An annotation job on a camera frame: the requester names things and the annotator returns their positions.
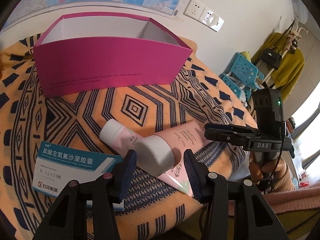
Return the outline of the pink sweater forearm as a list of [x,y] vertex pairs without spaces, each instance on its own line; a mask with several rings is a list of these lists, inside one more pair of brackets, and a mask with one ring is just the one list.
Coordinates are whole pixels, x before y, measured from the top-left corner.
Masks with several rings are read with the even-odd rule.
[[286,166],[286,172],[276,182],[274,191],[265,194],[264,198],[276,214],[318,209],[319,182],[309,187],[295,190],[290,169]]

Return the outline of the person's right hand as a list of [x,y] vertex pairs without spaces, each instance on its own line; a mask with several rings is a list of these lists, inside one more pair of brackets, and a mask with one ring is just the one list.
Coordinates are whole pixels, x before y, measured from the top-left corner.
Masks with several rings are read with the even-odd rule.
[[275,181],[281,179],[287,172],[287,165],[285,160],[281,157],[280,161],[273,160],[269,163],[266,163],[263,167],[260,167],[255,159],[254,152],[250,152],[249,154],[249,171],[252,178],[252,181],[256,184],[259,184],[263,181],[264,175],[263,173],[272,173]]

